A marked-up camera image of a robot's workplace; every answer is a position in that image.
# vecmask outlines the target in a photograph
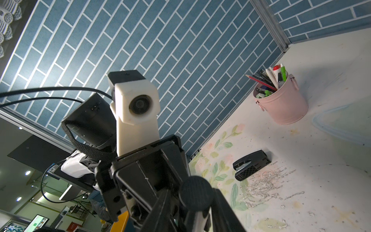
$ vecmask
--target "white desk surface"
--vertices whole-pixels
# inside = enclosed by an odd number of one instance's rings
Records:
[[[249,232],[371,231],[371,148],[312,123],[326,110],[355,104],[345,116],[349,127],[370,137],[371,29],[291,45],[278,63],[296,77],[308,113],[277,125],[250,94],[191,161],[191,172],[222,190]],[[260,149],[272,163],[235,180],[232,163]]]

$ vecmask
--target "green marker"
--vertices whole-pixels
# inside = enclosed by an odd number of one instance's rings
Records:
[[[281,66],[281,74],[282,74],[283,81],[286,82],[286,69],[285,69],[285,66]]]
[[[266,96],[266,97],[272,94],[272,92],[269,91],[269,90],[264,91],[264,93],[265,93],[265,96]]]

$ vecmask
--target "handle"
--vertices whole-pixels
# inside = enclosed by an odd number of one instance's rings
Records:
[[[256,103],[259,104],[260,109],[262,109],[262,111],[264,111],[264,108],[263,108],[263,106],[260,104],[260,102],[259,102],[259,101],[256,101]]]
[[[295,89],[296,89],[297,91],[299,91],[299,86],[298,86],[298,83],[297,83],[296,80],[295,80],[295,77],[294,77],[294,76],[291,77],[291,80],[292,80],[292,83],[294,83]]]

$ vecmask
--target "monitor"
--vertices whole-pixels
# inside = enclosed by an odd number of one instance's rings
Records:
[[[23,232],[33,232],[37,229],[40,229],[47,223],[48,220],[49,218],[41,215],[36,215]]]

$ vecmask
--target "pen holder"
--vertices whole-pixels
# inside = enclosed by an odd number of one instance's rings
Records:
[[[299,93],[295,77],[290,74],[286,82],[275,93],[265,98],[255,98],[262,111],[267,111],[272,119],[281,125],[299,121],[308,111],[308,104]]]

